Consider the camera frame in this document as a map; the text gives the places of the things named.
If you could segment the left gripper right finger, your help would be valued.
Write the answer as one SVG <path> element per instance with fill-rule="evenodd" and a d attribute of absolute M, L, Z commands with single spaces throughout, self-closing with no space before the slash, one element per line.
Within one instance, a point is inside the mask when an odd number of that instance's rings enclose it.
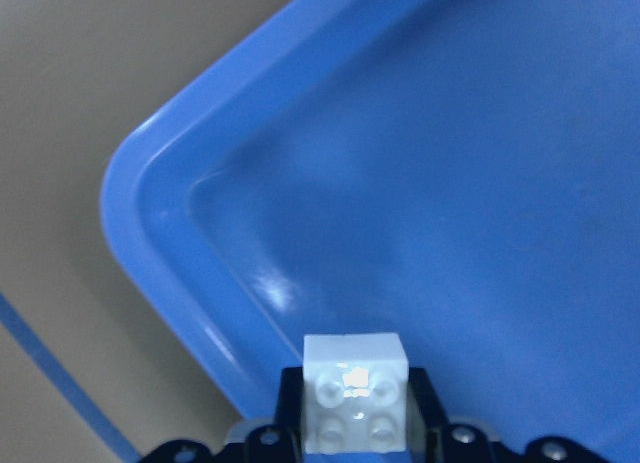
<path fill-rule="evenodd" d="M 603 462 L 580 443 L 543 436 L 516 452 L 498 436 L 446 413 L 427 371 L 411 367 L 407 382 L 407 446 L 414 462 Z"/>

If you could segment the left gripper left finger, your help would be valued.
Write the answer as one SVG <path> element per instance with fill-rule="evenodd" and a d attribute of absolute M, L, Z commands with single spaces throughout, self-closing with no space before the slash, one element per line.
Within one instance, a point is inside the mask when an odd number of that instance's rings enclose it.
<path fill-rule="evenodd" d="M 250 429 L 213 453 L 201 442 L 175 439 L 142 457 L 143 462 L 302 462 L 304 382 L 301 367 L 281 371 L 273 419 Z"/>

